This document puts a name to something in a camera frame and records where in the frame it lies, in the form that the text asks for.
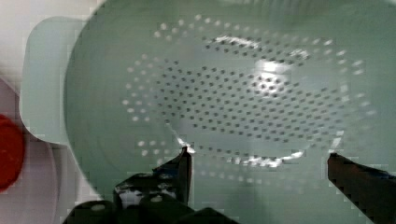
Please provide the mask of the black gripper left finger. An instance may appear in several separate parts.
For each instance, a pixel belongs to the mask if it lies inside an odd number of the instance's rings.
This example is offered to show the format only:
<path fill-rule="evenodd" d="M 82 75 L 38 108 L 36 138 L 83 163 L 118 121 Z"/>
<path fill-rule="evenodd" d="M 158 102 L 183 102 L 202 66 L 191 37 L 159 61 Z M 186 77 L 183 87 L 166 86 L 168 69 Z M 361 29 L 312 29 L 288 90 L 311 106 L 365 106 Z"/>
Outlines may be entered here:
<path fill-rule="evenodd" d="M 113 201 L 119 209 L 137 206 L 146 196 L 168 195 L 187 204 L 190 197 L 192 157 L 188 147 L 172 160 L 121 181 L 113 189 Z"/>

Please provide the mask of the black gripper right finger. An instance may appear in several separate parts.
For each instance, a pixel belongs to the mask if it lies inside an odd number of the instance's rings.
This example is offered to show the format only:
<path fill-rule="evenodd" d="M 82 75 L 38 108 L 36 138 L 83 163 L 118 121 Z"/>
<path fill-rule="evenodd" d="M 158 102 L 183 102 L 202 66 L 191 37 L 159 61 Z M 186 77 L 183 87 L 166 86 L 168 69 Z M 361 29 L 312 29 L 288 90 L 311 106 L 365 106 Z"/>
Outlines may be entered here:
<path fill-rule="evenodd" d="M 394 175 L 337 153 L 330 154 L 327 167 L 328 179 L 374 224 L 395 224 Z"/>

